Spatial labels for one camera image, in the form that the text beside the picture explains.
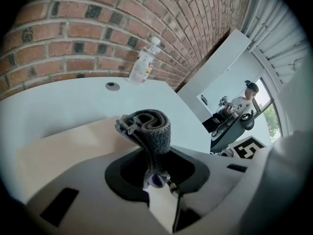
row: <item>plastic water bottle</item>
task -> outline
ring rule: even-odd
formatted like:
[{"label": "plastic water bottle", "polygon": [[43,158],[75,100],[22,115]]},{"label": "plastic water bottle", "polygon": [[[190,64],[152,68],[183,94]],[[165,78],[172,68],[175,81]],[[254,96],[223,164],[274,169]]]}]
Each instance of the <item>plastic water bottle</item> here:
[{"label": "plastic water bottle", "polygon": [[155,55],[160,52],[157,47],[160,39],[153,37],[152,44],[143,47],[134,63],[132,72],[129,76],[129,81],[133,84],[144,83],[154,67]]}]

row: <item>window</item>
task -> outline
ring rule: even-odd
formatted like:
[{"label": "window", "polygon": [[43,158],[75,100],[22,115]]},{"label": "window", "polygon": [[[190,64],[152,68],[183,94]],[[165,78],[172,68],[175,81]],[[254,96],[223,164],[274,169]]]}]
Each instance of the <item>window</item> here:
[{"label": "window", "polygon": [[256,84],[259,87],[259,93],[255,96],[253,102],[256,109],[254,117],[257,118],[261,114],[264,115],[270,139],[274,142],[276,139],[281,137],[281,127],[274,100],[261,79],[258,80]]}]

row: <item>man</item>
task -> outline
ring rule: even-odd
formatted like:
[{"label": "man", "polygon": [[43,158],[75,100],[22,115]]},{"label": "man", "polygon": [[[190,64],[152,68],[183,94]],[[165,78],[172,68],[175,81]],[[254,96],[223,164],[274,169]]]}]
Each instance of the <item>man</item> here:
[{"label": "man", "polygon": [[[242,116],[245,113],[251,113],[253,108],[252,100],[259,92],[259,87],[255,83],[251,83],[248,80],[245,82],[245,96],[237,97],[231,101],[231,105],[237,106],[237,109],[234,110],[235,116]],[[225,105],[226,101],[223,99],[220,101],[219,106]],[[225,108],[221,109],[218,113],[215,113],[212,117],[202,123],[209,133],[213,132],[221,123],[227,120],[228,115],[225,111]]]}]

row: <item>tree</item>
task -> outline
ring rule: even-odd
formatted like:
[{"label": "tree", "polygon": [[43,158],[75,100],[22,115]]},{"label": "tree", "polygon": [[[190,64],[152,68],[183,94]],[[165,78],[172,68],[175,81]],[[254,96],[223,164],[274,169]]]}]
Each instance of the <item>tree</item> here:
[{"label": "tree", "polygon": [[268,124],[269,135],[273,140],[275,138],[277,131],[279,130],[278,119],[273,104],[271,104],[264,111],[264,116]]}]

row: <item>rolled cloth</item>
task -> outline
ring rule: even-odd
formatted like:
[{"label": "rolled cloth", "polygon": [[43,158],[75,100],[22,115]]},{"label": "rolled cloth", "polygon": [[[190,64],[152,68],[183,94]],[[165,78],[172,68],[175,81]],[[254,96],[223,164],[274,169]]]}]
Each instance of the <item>rolled cloth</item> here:
[{"label": "rolled cloth", "polygon": [[116,121],[115,128],[145,151],[148,169],[144,175],[143,188],[149,185],[162,188],[169,177],[162,165],[171,144],[171,123],[168,117],[158,110],[141,110],[123,115]]}]

